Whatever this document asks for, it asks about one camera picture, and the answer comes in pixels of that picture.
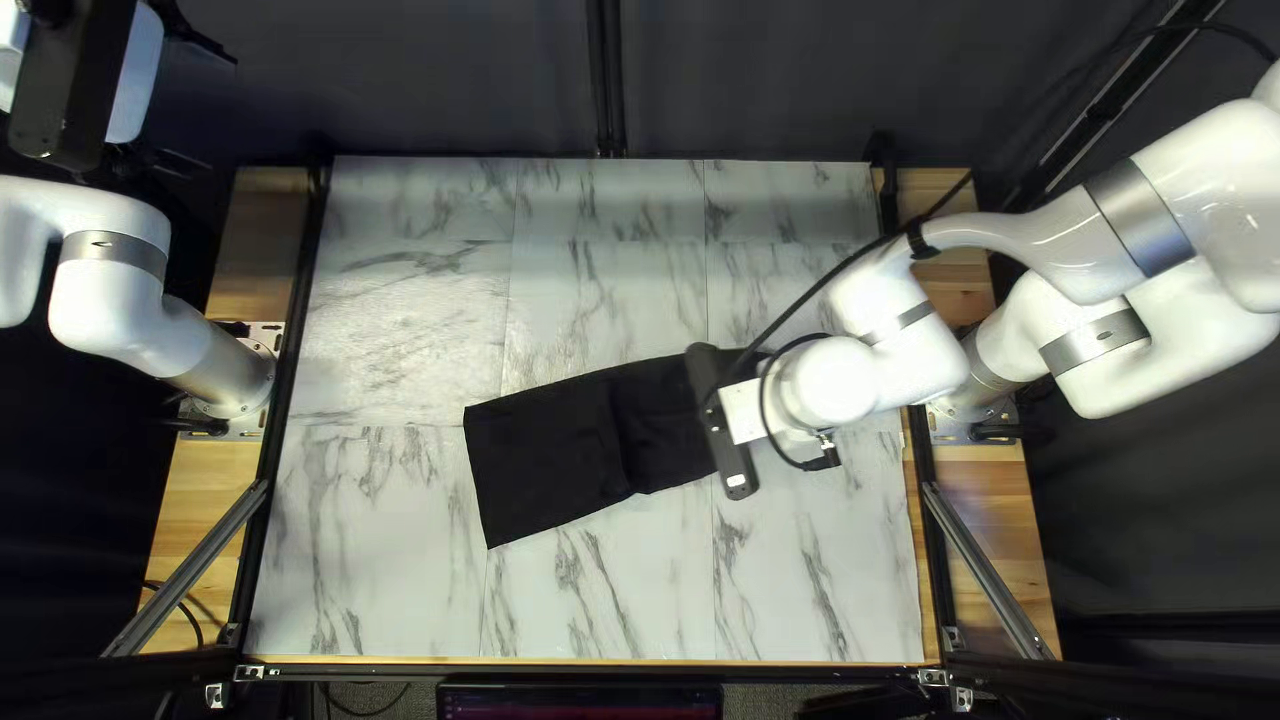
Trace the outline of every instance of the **black cloth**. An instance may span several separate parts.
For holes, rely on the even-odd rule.
[[[526,389],[463,414],[490,548],[716,471],[684,355]]]

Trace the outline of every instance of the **marble tile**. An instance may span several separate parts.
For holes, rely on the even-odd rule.
[[[289,421],[462,424],[498,396],[509,272],[507,241],[323,246]]]
[[[462,428],[291,425],[247,651],[475,656],[484,574]]]
[[[701,160],[526,160],[520,234],[541,240],[701,243]]]
[[[856,245],[708,243],[710,342],[741,346]],[[836,331],[820,296],[767,343]],[[717,657],[911,662],[923,659],[901,421],[837,432],[844,465],[801,473],[751,446],[760,489],[713,493]]]
[[[760,489],[713,495],[717,657],[923,661],[901,436],[883,424],[837,432],[845,464],[819,473],[753,446]]]
[[[852,243],[708,242],[708,342],[719,347],[749,343],[856,249]],[[841,332],[823,293],[796,310],[765,347],[818,331]]]
[[[500,159],[338,158],[324,240],[511,240],[517,168]]]
[[[526,237],[512,249],[502,393],[707,340],[703,243]]]
[[[481,652],[713,659],[712,480],[489,551]]]
[[[707,238],[858,242],[879,234],[865,163],[708,160]]]
[[[291,423],[456,425],[497,397],[515,169],[339,159]]]

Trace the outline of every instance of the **silver joint ring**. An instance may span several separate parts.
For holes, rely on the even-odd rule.
[[[106,260],[123,263],[146,270],[164,282],[164,268],[169,258],[155,245],[131,234],[109,231],[81,231],[63,238],[61,265],[69,260]]]
[[[883,327],[876,328],[874,331],[867,334],[858,336],[858,340],[860,340],[867,346],[884,342],[890,337],[928,318],[933,313],[934,313],[933,304],[925,300],[924,302],[916,305],[915,307],[900,313],[897,318],[893,318]]]
[[[964,347],[964,354],[969,357],[969,377],[982,387],[988,388],[993,393],[1012,392],[1025,383],[1019,383],[1011,380],[1004,375],[997,374],[989,366],[987,361],[982,359],[982,354],[978,352],[978,329],[974,328],[973,332],[964,336],[960,341],[960,346]]]
[[[1143,275],[1153,278],[1196,256],[1187,233],[1132,159],[1088,179],[1084,190]]]
[[[1041,357],[1056,378],[1062,373],[1143,338],[1147,325],[1133,309],[1103,315],[1041,347]]]

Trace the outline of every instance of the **black cable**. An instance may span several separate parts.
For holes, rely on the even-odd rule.
[[[392,698],[392,701],[388,702],[387,705],[384,705],[383,707],[379,707],[378,710],[370,710],[369,712],[357,712],[357,711],[347,707],[346,705],[338,702],[337,700],[333,700],[333,696],[329,694],[329,683],[319,683],[319,685],[320,685],[320,694],[324,696],[326,706],[329,706],[329,707],[326,707],[326,710],[332,711],[333,707],[337,707],[338,710],[346,712],[347,715],[351,715],[352,717],[372,717],[375,715],[381,715],[383,712],[387,712],[392,707],[396,707],[396,703],[399,702],[401,698],[404,697],[404,693],[408,692],[408,688],[410,688],[411,684],[412,683],[404,683],[404,687],[401,688],[401,692],[397,693],[396,697]]]
[[[1061,76],[1059,76],[1053,82],[1048,83],[1048,86],[1043,91],[1041,91],[1039,95],[1037,95],[1036,97],[1033,97],[1032,100],[1029,100],[1029,101],[1027,101],[1027,102],[1024,102],[1021,105],[1021,109],[1023,109],[1021,111],[1010,113],[1009,115],[1011,118],[1023,118],[1023,117],[1025,117],[1027,113],[1030,113],[1036,106],[1041,105],[1042,102],[1047,101],[1050,97],[1052,97],[1053,95],[1056,95],[1062,88],[1062,86],[1065,86],[1066,82],[1069,79],[1071,79],[1073,77],[1075,77],[1075,76],[1078,76],[1078,74],[1080,74],[1080,73],[1083,73],[1083,72],[1085,72],[1088,69],[1092,69],[1094,65],[1102,63],[1103,60],[1106,60],[1111,55],[1115,55],[1116,53],[1120,53],[1121,50],[1126,50],[1126,49],[1129,49],[1129,47],[1132,47],[1134,45],[1138,45],[1142,41],[1147,40],[1148,37],[1152,37],[1152,36],[1156,36],[1156,35],[1161,35],[1161,33],[1165,33],[1165,32],[1187,32],[1187,31],[1193,31],[1193,29],[1203,29],[1203,31],[1220,32],[1220,33],[1222,33],[1222,35],[1225,35],[1228,37],[1231,37],[1234,40],[1239,40],[1240,42],[1248,45],[1251,50],[1253,50],[1254,53],[1257,53],[1258,56],[1261,56],[1267,63],[1275,63],[1277,59],[1280,59],[1280,58],[1277,58],[1275,50],[1272,50],[1258,36],[1256,36],[1256,35],[1253,35],[1253,33],[1251,33],[1251,32],[1248,32],[1248,31],[1245,31],[1243,28],[1239,28],[1239,27],[1235,27],[1235,26],[1230,26],[1230,24],[1226,24],[1226,23],[1213,23],[1213,22],[1194,23],[1194,22],[1188,22],[1188,23],[1167,23],[1167,24],[1162,24],[1162,26],[1155,26],[1155,27],[1149,27],[1147,29],[1140,29],[1140,31],[1137,31],[1137,32],[1132,32],[1129,35],[1120,36],[1119,38],[1116,38],[1115,41],[1112,41],[1110,45],[1102,47],[1101,50],[1098,50],[1097,53],[1094,53],[1093,55],[1091,55],[1088,59],[1085,59],[1084,61],[1082,61],[1078,65],[1073,67],[1071,69],[1066,70],[1065,73],[1062,73]],[[1069,99],[1070,97],[1066,97],[1061,102],[1059,102],[1053,108],[1053,110],[1051,113],[1048,113],[1048,115],[1052,117],[1052,115],[1056,115],[1056,114],[1061,113],[1062,110],[1065,110],[1065,105],[1069,101]],[[1025,147],[1030,142],[1032,142],[1030,140],[1023,142],[1021,150],[1025,150]],[[983,147],[983,146],[984,146],[984,143],[979,143],[979,147]],[[1001,209],[1007,208],[1009,200],[1011,200],[1016,193],[1018,193],[1018,188],[1014,188],[1014,191],[1010,192],[1009,199],[1006,199],[1006,201],[1005,201],[1005,204],[1002,205]]]
[[[209,620],[214,625],[218,625],[219,628],[221,628],[224,625],[224,623],[221,621],[221,619],[218,618],[218,615],[214,615],[214,611],[210,610],[207,605],[205,605],[204,602],[201,602],[198,597],[196,597],[196,596],[193,596],[191,593],[187,593],[187,598],[186,598],[184,602],[187,602],[191,607],[195,607],[201,615],[205,616],[206,620]]]
[[[764,341],[768,340],[769,336],[774,333],[774,331],[782,327],[782,323],[787,322],[787,319],[791,318],[791,315],[794,315],[795,311],[799,310],[805,302],[808,302],[809,299],[817,295],[819,290],[826,287],[827,283],[829,283],[836,275],[838,275],[841,270],[852,265],[870,251],[883,247],[884,245],[888,245],[891,241],[896,240],[897,236],[905,232],[906,228],[909,228],[911,224],[923,223],[924,220],[932,218],[933,214],[941,210],[943,205],[950,202],[951,199],[955,197],[957,192],[964,190],[964,186],[969,184],[970,179],[973,179],[973,170],[965,172],[965,174],[961,176],[960,179],[956,181],[956,183],[952,184],[951,188],[947,190],[942,195],[942,197],[940,197],[938,201],[934,202],[928,210],[908,220],[896,232],[890,234],[882,234],[881,237],[872,241],[869,245],[855,250],[852,255],[845,258],[844,260],[837,263],[835,268],[828,270],[827,274],[818,278],[815,283],[809,286],[809,290],[804,291],[804,293],[800,297],[797,297],[795,302],[788,305],[786,310],[783,310],[772,323],[769,323],[769,327],[764,328],[764,332],[755,336],[755,340],[748,343],[746,348],[744,348],[742,352],[733,359],[733,363],[730,364],[728,369],[721,373],[719,379],[716,382],[716,384],[713,384],[712,388],[707,391],[707,395],[703,396],[703,401],[701,404],[699,404],[698,409],[705,410],[707,404],[710,402],[712,397],[716,396],[716,391],[719,389],[719,387],[724,384],[724,382],[736,378],[737,374],[742,372],[742,368],[755,355],[755,351],[760,348],[760,345],[763,345]]]
[[[760,406],[760,428],[764,429],[764,437],[768,438],[769,445],[773,446],[773,452],[777,452],[778,457],[781,457],[783,460],[783,462],[786,462],[787,465],[791,465],[792,468],[795,468],[797,470],[804,470],[806,473],[810,471],[810,470],[823,470],[823,469],[828,468],[828,465],[826,462],[827,457],[826,456],[823,456],[823,457],[815,457],[813,460],[806,460],[806,461],[801,462],[799,460],[792,459],[790,455],[787,455],[782,450],[782,446],[778,445],[777,439],[774,439],[773,430],[769,429],[769,419],[764,414],[764,380],[768,379],[768,377],[769,377],[769,368],[773,366],[773,361],[774,360],[777,360],[778,357],[782,357],[787,351],[795,348],[797,345],[804,345],[806,342],[810,342],[810,341],[814,341],[814,340],[822,340],[824,337],[831,337],[831,333],[809,333],[809,334],[803,334],[803,336],[792,340],[791,342],[783,345],[782,347],[780,347],[777,351],[773,352],[773,355],[769,355],[769,357],[764,361],[764,369],[760,370],[760,392],[759,392],[759,396],[756,397],[756,402],[759,402],[759,406]]]
[[[223,437],[229,425],[220,418],[160,418],[156,424],[175,428],[179,432],[209,433],[209,437]]]
[[[160,583],[155,580],[142,580],[142,587],[151,592],[160,592]],[[200,621],[196,620],[196,616],[192,615],[191,610],[182,601],[178,601],[178,610],[182,610],[182,614],[187,616],[187,621],[191,623],[192,629],[196,630],[196,650],[204,650],[205,632],[200,629]]]
[[[1023,425],[1012,423],[992,423],[989,425],[969,425],[969,439],[980,442],[996,438],[1023,437]]]
[[[1079,72],[1083,72],[1083,70],[1085,70],[1085,69],[1096,65],[1097,63],[1100,63],[1100,61],[1105,60],[1106,58],[1108,58],[1112,53],[1123,50],[1124,47],[1128,47],[1129,45],[1133,45],[1135,42],[1140,42],[1140,41],[1143,41],[1147,37],[1153,36],[1153,35],[1158,35],[1158,33],[1162,33],[1162,32],[1188,31],[1188,29],[1207,29],[1207,31],[1221,32],[1221,33],[1224,33],[1224,35],[1226,35],[1229,37],[1234,37],[1234,38],[1244,42],[1245,45],[1248,45],[1249,47],[1252,47],[1254,51],[1257,51],[1268,63],[1275,63],[1276,59],[1277,59],[1275,51],[1271,50],[1271,47],[1267,46],[1266,42],[1263,42],[1262,40],[1260,40],[1257,36],[1254,36],[1254,35],[1252,35],[1252,33],[1249,33],[1249,32],[1247,32],[1244,29],[1240,29],[1240,28],[1238,28],[1235,26],[1229,26],[1229,24],[1225,24],[1225,23],[1212,23],[1212,22],[1204,22],[1204,23],[1169,23],[1169,24],[1164,24],[1164,26],[1156,26],[1156,27],[1152,27],[1152,28],[1147,28],[1144,31],[1139,31],[1139,32],[1135,32],[1135,33],[1130,33],[1130,35],[1126,35],[1126,36],[1116,40],[1115,42],[1112,42],[1111,45],[1108,45],[1107,47],[1105,47],[1100,53],[1094,54],[1092,58],[1089,58],[1084,63],[1082,63],[1082,64],[1076,65],[1075,68],[1068,70],[1064,76],[1061,76],[1060,78],[1055,79],[1052,83],[1050,83],[1048,90],[1044,94],[1041,94],[1041,96],[1037,97],[1036,102],[1039,102],[1047,95],[1051,95],[1053,91],[1057,90],[1059,86],[1061,86],[1071,76],[1074,76],[1074,74],[1076,74]],[[699,406],[698,406],[699,411],[701,411],[701,410],[704,410],[707,407],[707,405],[710,402],[710,400],[716,396],[716,391],[719,389],[719,387],[727,379],[736,378],[737,374],[742,372],[742,368],[755,355],[755,351],[760,348],[760,345],[763,345],[764,341],[768,340],[769,336],[772,336],[780,327],[782,327],[782,323],[787,322],[787,319],[791,318],[791,315],[794,315],[796,310],[799,310],[805,302],[808,302],[814,295],[817,295],[819,290],[822,290],[823,287],[826,287],[827,283],[829,283],[832,279],[835,279],[835,277],[838,275],[845,268],[852,265],[854,263],[856,263],[859,259],[861,259],[867,254],[872,252],[873,250],[883,247],[884,245],[887,245],[887,243],[892,242],[893,240],[896,240],[899,237],[899,234],[901,234],[901,232],[905,231],[906,228],[911,227],[915,223],[922,223],[922,222],[929,219],[934,213],[937,213],[938,210],[941,210],[942,206],[946,205],[952,197],[955,197],[955,195],[957,192],[960,192],[960,190],[964,188],[964,186],[968,184],[972,178],[973,178],[973,172],[972,170],[966,172],[960,178],[960,181],[957,181],[954,186],[951,186],[951,190],[948,190],[941,199],[938,199],[937,202],[933,204],[932,208],[929,208],[928,210],[925,210],[920,215],[916,215],[915,218],[913,218],[911,220],[909,220],[897,232],[890,233],[890,234],[883,234],[883,236],[876,238],[869,245],[867,245],[864,247],[860,247],[854,254],[851,254],[850,256],[847,256],[844,260],[841,260],[840,263],[837,263],[835,268],[832,268],[831,270],[827,272],[827,274],[824,274],[820,278],[818,278],[818,281],[815,283],[813,283],[809,287],[809,290],[806,290],[800,297],[796,299],[795,302],[792,302],[790,306],[787,306],[786,310],[783,310],[772,323],[769,323],[769,327],[764,328],[764,332],[762,332],[759,336],[755,337],[755,340],[753,340],[750,343],[748,343],[748,346],[742,350],[742,352],[739,354],[739,356],[733,359],[733,363],[730,364],[728,369],[724,373],[721,373],[719,379],[712,386],[710,389],[707,391],[707,395],[703,397],[701,402],[699,404]],[[777,445],[777,442],[773,441],[772,434],[769,434],[769,443],[778,452],[778,456],[782,457],[785,461],[787,461],[790,465],[797,466],[797,468],[801,466],[799,462],[796,462],[795,460],[792,460],[791,457],[788,457],[785,452],[782,452],[782,450]]]

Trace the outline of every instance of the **black vertical pole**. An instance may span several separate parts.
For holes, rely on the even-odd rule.
[[[622,102],[621,0],[586,0],[586,42],[595,104],[595,145],[602,158],[627,155]]]
[[[1222,0],[1187,0],[1161,24],[1204,22],[1221,5]],[[1129,64],[1112,77],[1106,91],[1089,104],[1044,158],[1018,179],[1001,211],[1023,213],[1036,208],[1052,191],[1059,176],[1069,172],[1093,147],[1194,32],[1178,29],[1152,35],[1146,47],[1134,54]]]
[[[285,318],[284,347],[275,369],[275,388],[271,397],[271,411],[262,433],[262,451],[257,459],[257,477],[275,483],[275,473],[280,466],[280,454],[284,450],[284,428],[288,424],[289,401],[293,396],[293,378],[297,375],[298,354],[302,350],[302,331],[311,299],[311,278],[315,274],[316,251],[320,246],[320,228],[324,224],[325,204],[329,200],[329,178],[333,172],[333,152],[325,146],[319,156],[307,163],[308,200],[307,217],[302,229],[302,242],[298,246],[298,264],[293,274],[293,291],[289,296],[289,313]],[[257,509],[244,524],[244,541],[241,546],[239,566],[236,570],[236,585],[232,591],[232,603],[227,623],[229,626],[244,628],[253,611],[253,594],[257,592],[257,574],[262,565],[262,550],[266,544],[266,525],[271,515],[271,496]],[[219,644],[227,643],[239,651],[244,643],[244,633],[234,633],[228,638],[227,629],[220,634]]]
[[[884,172],[884,184],[879,191],[881,228],[892,231],[901,227],[897,213],[897,145],[893,133],[878,129],[867,140],[863,161],[878,165]]]
[[[911,433],[911,452],[915,460],[915,482],[919,492],[924,483],[937,483],[937,468],[933,465],[933,438],[929,437],[929,418],[923,405],[906,409],[908,430]],[[948,639],[943,626],[956,626],[955,600],[951,596],[951,568],[947,565],[947,539],[942,534],[933,512],[924,507],[920,498],[920,523],[924,527],[924,556],[929,561],[929,591],[933,596],[933,616],[937,619],[934,632],[938,634],[938,651],[946,655]]]

